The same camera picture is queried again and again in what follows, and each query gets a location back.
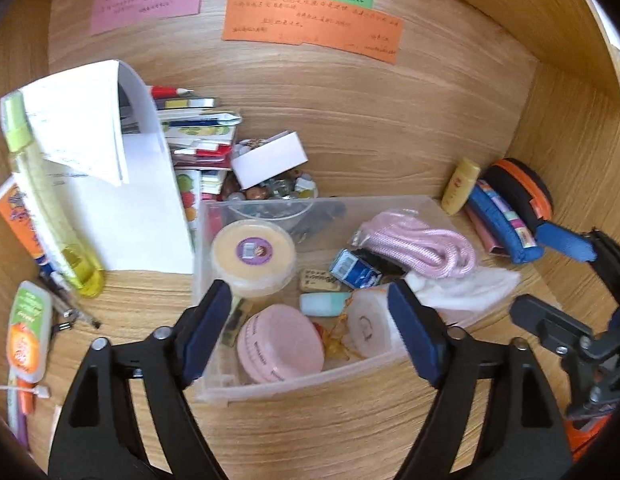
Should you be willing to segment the yellow lotion tube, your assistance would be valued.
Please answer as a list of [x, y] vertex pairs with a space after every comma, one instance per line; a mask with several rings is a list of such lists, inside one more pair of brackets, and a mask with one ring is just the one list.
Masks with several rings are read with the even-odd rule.
[[480, 172], [480, 166], [466, 157], [459, 162], [441, 198], [444, 212], [453, 216], [464, 207]]

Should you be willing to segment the light blue eraser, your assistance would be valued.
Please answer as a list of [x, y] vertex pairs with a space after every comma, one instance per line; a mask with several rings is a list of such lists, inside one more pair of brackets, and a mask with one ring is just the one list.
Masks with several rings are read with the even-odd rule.
[[309, 292], [299, 298], [300, 311], [309, 318], [335, 318], [345, 310], [349, 292]]

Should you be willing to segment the small dark stamp block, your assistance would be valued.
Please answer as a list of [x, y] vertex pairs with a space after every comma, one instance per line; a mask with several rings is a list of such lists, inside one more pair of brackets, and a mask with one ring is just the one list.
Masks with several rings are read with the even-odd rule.
[[225, 322], [221, 333], [221, 342], [226, 347], [233, 348], [236, 344], [238, 333], [248, 320], [253, 308], [253, 302], [246, 298], [234, 297], [231, 312]]

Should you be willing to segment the pens cluster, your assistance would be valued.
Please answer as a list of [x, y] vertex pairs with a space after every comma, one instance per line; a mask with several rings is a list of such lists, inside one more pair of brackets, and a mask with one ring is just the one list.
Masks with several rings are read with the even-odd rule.
[[51, 294], [53, 308], [65, 322], [75, 324], [80, 321], [95, 330], [101, 328], [102, 323], [97, 318], [81, 309], [78, 299], [60, 274], [40, 271], [39, 282]]

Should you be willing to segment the bowl of beads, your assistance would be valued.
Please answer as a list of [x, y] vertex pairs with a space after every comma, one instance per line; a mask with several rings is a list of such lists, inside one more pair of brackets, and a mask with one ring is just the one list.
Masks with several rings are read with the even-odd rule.
[[241, 190], [235, 174], [229, 174], [222, 186], [221, 200], [229, 203], [236, 220], [264, 220], [290, 231], [311, 210], [311, 200], [319, 197], [313, 178], [300, 170], [288, 170]]

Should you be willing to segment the beige eraser block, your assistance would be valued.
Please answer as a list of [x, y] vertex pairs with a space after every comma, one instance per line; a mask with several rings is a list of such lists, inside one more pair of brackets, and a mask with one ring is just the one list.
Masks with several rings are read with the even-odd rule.
[[341, 283], [328, 271], [303, 269], [299, 273], [301, 292], [340, 292]]

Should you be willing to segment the green orange glue tube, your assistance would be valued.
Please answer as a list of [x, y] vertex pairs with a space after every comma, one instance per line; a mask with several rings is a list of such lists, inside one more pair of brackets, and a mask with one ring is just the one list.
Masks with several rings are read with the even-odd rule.
[[24, 382], [36, 384], [45, 374], [52, 317], [51, 294], [33, 282], [22, 281], [8, 317], [6, 357]]

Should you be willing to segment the clear plastic storage bin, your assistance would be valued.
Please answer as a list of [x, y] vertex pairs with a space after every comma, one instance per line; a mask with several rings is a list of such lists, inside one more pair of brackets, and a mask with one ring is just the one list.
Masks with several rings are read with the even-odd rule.
[[401, 360], [388, 310], [392, 281], [452, 326], [503, 304], [516, 271], [485, 266], [429, 197], [207, 202], [199, 208], [193, 292], [217, 280], [232, 307], [200, 401], [259, 400], [368, 374]]

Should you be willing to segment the orange paper note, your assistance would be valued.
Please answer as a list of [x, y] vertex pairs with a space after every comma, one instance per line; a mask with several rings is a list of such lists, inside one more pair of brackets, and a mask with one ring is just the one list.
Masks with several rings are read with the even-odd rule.
[[397, 62], [403, 22], [335, 0], [227, 0], [221, 39], [311, 44]]

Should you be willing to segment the pink round jar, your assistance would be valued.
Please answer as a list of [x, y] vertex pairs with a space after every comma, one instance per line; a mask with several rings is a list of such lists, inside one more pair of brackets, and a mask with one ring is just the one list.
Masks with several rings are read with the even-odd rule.
[[272, 304], [252, 315], [239, 331], [236, 351], [240, 365], [257, 384], [317, 374], [325, 363], [319, 332], [287, 304]]

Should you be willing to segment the small white cardboard box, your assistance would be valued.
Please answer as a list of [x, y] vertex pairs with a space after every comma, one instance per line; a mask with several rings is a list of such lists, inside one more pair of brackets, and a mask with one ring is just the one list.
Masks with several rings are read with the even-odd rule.
[[231, 169], [242, 190], [305, 164], [308, 156], [296, 131], [284, 131], [267, 139], [236, 143]]

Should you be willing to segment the blue patchwork pouch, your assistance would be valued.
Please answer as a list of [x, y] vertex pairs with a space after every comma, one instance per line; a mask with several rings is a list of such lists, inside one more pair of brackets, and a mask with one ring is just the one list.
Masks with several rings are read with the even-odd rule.
[[531, 263], [543, 256], [543, 248], [519, 214], [485, 180], [476, 182], [466, 206], [512, 263]]

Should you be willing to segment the translucent round lidded container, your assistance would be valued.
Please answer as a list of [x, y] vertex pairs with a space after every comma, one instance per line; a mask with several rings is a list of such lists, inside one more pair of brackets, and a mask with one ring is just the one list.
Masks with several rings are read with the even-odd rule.
[[388, 285], [357, 289], [347, 307], [347, 327], [355, 350], [364, 358], [405, 352], [389, 311]]

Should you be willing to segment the pink phone under pouch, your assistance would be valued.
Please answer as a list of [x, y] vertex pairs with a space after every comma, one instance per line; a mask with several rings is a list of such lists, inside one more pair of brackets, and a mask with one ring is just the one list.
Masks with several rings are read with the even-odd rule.
[[496, 240], [486, 224], [478, 217], [478, 215], [469, 206], [465, 206], [464, 210], [469, 221], [474, 226], [474, 230], [476, 231], [479, 240], [481, 240], [481, 244], [485, 252], [496, 257], [508, 257], [508, 252], [506, 252], [505, 248]]

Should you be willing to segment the stack of books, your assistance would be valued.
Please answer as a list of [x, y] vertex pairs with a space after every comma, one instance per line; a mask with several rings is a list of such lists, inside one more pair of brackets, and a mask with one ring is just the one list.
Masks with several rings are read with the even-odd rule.
[[190, 178], [207, 195], [219, 195], [243, 117], [217, 100], [184, 88], [148, 86], [174, 171], [185, 190]]

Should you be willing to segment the orange sunscreen tube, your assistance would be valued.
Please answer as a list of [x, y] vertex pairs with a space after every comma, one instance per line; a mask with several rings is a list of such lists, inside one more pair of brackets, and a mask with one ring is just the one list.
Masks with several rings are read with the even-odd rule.
[[24, 204], [24, 196], [13, 177], [6, 179], [0, 186], [0, 216], [37, 265], [45, 266], [48, 260]]

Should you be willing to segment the blue white small packet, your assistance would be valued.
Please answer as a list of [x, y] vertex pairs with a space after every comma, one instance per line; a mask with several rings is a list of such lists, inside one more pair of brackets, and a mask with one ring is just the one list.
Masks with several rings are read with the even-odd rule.
[[377, 269], [348, 249], [342, 249], [337, 254], [329, 267], [329, 273], [341, 284], [352, 289], [374, 287], [383, 277]]

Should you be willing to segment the black orange zip case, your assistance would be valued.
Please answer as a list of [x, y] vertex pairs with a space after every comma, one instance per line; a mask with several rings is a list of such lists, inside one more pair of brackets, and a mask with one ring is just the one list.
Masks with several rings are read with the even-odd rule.
[[515, 210], [531, 231], [552, 220], [552, 194], [541, 177], [524, 162], [511, 157], [496, 160], [482, 174], [482, 179]]

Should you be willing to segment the yellow cream jar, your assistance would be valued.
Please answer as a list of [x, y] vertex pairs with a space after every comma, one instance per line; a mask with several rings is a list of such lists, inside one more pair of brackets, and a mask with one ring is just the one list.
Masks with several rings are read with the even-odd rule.
[[270, 221], [230, 223], [214, 237], [210, 257], [213, 276], [225, 281], [240, 298], [271, 296], [296, 273], [296, 245]]

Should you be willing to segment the yellow green spray bottle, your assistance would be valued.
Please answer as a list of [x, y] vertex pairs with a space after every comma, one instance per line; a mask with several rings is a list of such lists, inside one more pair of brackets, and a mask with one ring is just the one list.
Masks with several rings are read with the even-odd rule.
[[0, 99], [0, 124], [13, 176], [46, 258], [81, 296], [98, 296], [105, 284], [103, 268], [60, 205], [19, 91]]

